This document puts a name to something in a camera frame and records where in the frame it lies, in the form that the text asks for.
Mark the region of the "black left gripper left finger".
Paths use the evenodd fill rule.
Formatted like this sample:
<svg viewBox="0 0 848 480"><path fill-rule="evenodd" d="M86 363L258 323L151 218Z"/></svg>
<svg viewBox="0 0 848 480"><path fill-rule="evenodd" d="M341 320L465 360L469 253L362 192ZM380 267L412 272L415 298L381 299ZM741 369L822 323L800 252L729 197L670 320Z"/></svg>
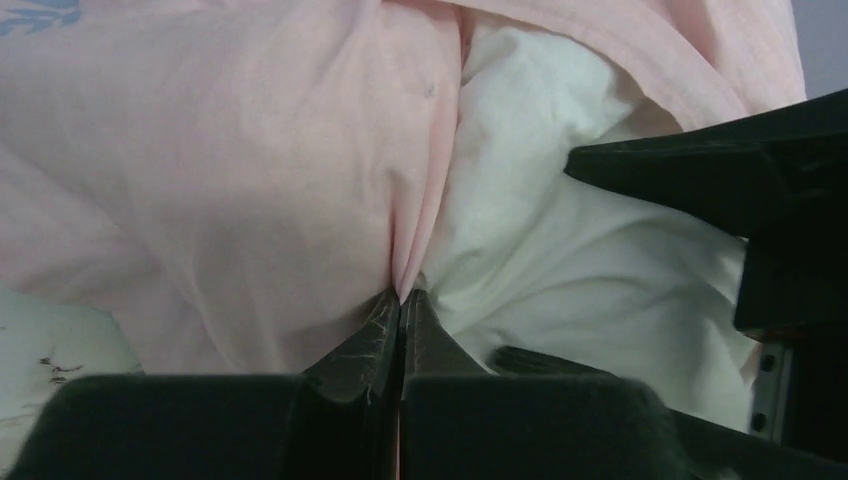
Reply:
<svg viewBox="0 0 848 480"><path fill-rule="evenodd" d="M400 304L295 375L92 376L50 399L12 479L391 479Z"/></svg>

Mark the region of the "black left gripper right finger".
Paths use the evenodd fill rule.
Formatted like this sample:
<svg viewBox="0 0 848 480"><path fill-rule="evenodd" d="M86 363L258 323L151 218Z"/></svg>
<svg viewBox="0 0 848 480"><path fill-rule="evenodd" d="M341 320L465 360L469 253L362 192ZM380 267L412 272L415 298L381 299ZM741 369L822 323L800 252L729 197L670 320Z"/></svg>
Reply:
<svg viewBox="0 0 848 480"><path fill-rule="evenodd" d="M441 327L428 295L403 306L405 368L399 474L404 479L688 479L649 440L630 449L592 427L546 420L574 387L493 375Z"/></svg>

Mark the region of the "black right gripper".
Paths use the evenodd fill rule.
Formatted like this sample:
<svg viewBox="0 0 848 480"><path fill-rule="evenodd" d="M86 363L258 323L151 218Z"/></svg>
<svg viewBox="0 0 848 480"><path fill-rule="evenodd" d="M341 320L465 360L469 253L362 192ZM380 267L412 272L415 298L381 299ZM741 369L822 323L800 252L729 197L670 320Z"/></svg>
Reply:
<svg viewBox="0 0 848 480"><path fill-rule="evenodd" d="M570 177L670 207L731 235L847 216L844 90L680 134L572 150ZM758 341L750 435L666 408L645 384L558 357L497 348L500 374L574 387L543 417L572 437L649 440L697 479L847 477L847 233L808 222L748 241L735 328Z"/></svg>

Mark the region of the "white pillow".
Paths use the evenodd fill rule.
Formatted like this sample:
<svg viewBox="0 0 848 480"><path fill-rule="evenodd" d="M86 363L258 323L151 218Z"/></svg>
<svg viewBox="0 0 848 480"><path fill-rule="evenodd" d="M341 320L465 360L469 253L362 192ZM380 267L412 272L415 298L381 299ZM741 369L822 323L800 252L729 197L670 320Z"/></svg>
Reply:
<svg viewBox="0 0 848 480"><path fill-rule="evenodd" d="M444 328L650 385L671 408L748 425L753 340L732 324L744 249L684 213L581 183L571 149L672 133L578 42L473 15L443 210L422 268Z"/></svg>

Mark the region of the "Elsa print pink-lined pillowcase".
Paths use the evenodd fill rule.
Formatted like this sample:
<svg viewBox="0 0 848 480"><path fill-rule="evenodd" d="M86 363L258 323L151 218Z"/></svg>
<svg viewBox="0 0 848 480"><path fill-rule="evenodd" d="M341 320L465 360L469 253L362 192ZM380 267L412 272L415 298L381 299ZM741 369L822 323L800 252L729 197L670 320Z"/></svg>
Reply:
<svg viewBox="0 0 848 480"><path fill-rule="evenodd" d="M477 12L672 133L805 97L787 1L5 1L2 283L111 313L148 371L307 366L426 288Z"/></svg>

